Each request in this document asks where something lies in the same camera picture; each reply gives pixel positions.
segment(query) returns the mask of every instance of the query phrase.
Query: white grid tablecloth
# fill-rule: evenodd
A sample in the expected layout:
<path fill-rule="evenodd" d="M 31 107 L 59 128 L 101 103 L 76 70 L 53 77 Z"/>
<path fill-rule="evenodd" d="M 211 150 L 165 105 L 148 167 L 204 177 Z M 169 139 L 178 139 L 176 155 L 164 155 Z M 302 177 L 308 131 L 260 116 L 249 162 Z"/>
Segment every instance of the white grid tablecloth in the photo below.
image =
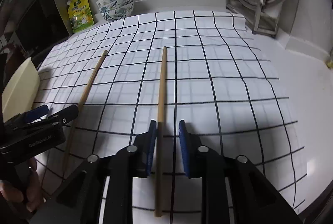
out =
<path fill-rule="evenodd" d="M 65 144 L 36 158 L 49 194 L 90 154 L 105 157 L 131 144 L 157 119 L 163 46 L 168 48 L 163 140 L 164 216 L 154 218 L 154 175 L 133 180 L 133 221 L 200 223 L 201 179 L 184 176 L 178 123 L 204 145 L 246 155 L 301 212 L 306 194 L 304 147 L 296 118 L 271 62 L 255 47 L 245 19 L 226 12 L 143 14 L 94 27 L 55 46 L 39 69 L 35 106 L 50 114 L 77 104 L 103 51 L 109 51 L 79 116 L 69 167 Z M 68 135 L 70 127 L 64 127 Z"/>

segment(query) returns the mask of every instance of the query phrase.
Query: wooden chopstick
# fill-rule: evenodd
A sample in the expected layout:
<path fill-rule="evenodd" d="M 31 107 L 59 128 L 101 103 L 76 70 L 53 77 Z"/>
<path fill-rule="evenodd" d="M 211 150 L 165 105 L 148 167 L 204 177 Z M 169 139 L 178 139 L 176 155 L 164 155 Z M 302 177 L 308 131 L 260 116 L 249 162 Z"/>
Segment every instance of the wooden chopstick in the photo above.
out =
<path fill-rule="evenodd" d="M 156 140 L 156 185 L 155 185 L 155 216 L 162 216 L 162 140 L 164 131 L 165 76 L 167 72 L 167 47 L 163 47 L 161 73 L 159 79 L 159 104 L 157 111 Z"/>
<path fill-rule="evenodd" d="M 100 57 L 99 61 L 97 62 L 96 66 L 94 68 L 94 71 L 92 72 L 92 74 L 91 74 L 91 76 L 89 78 L 89 81 L 88 81 L 87 85 L 84 88 L 84 91 L 83 91 L 83 93 L 81 95 L 81 99 L 80 99 L 80 102 L 79 102 L 79 105 L 78 105 L 79 115 L 80 115 L 80 111 L 81 111 L 83 105 L 85 104 L 85 102 L 87 100 L 88 94 L 90 92 L 90 88 L 91 88 L 91 86 L 92 86 L 92 84 L 94 82 L 96 74 L 97 74 L 99 68 L 101 67 L 101 65 L 102 65 L 102 63 L 103 63 L 103 61 L 104 61 L 107 53 L 108 53 L 108 51 L 104 50 L 102 56 Z M 70 133 L 69 133 L 69 136 L 67 138 L 67 144 L 66 144 L 66 149 L 65 149 L 65 152 L 64 152 L 63 166 L 62 166 L 63 173 L 65 172 L 65 170 L 67 168 L 69 151 L 71 149 L 71 144 L 72 144 L 72 141 L 73 141 L 73 136 L 74 136 L 74 131 L 75 131 L 75 127 L 76 127 L 77 118 L 73 121 L 72 126 L 71 126 L 71 130 L 70 130 Z"/>

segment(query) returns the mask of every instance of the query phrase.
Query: stacked bowls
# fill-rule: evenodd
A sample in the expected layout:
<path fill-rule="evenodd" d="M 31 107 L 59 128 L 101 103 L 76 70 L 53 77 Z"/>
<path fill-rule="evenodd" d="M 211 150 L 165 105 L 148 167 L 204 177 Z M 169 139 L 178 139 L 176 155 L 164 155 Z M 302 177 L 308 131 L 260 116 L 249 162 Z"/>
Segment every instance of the stacked bowls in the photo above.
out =
<path fill-rule="evenodd" d="M 99 12 L 106 21 L 115 21 L 127 16 L 133 11 L 133 0 L 98 0 Z"/>

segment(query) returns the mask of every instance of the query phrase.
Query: food packet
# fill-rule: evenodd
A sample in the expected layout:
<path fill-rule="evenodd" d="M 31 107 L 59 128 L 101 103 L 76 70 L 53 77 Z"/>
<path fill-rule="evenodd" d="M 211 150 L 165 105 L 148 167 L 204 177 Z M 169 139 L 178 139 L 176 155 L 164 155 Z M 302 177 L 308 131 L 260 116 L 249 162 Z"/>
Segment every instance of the food packet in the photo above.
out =
<path fill-rule="evenodd" d="M 88 0 L 72 0 L 68 9 L 74 33 L 94 25 Z"/>

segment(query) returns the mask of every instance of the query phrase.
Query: finger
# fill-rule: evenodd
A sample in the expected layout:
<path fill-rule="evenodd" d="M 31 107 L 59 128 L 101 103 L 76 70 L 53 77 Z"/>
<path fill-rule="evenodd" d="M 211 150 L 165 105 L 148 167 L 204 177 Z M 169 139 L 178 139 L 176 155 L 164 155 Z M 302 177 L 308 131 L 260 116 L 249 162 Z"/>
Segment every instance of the finger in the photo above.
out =
<path fill-rule="evenodd" d="M 34 157 L 28 160 L 28 165 L 29 165 L 33 170 L 37 170 L 37 161 L 36 161 L 36 159 L 35 159 Z"/>
<path fill-rule="evenodd" d="M 7 201 L 22 202 L 23 194 L 21 191 L 12 187 L 8 183 L 0 182 L 0 192 Z"/>
<path fill-rule="evenodd" d="M 39 183 L 39 177 L 37 172 L 34 170 L 31 171 L 31 175 L 29 178 L 29 186 L 27 188 L 27 198 L 28 201 L 33 201 L 36 199 L 38 195 L 41 195 L 41 187 Z"/>
<path fill-rule="evenodd" d="M 44 203 L 44 200 L 42 198 L 42 196 L 38 196 L 36 197 L 36 199 L 34 199 L 33 201 L 29 201 L 27 203 L 27 209 L 29 212 L 33 212 L 34 210 L 36 210 L 42 203 Z"/>

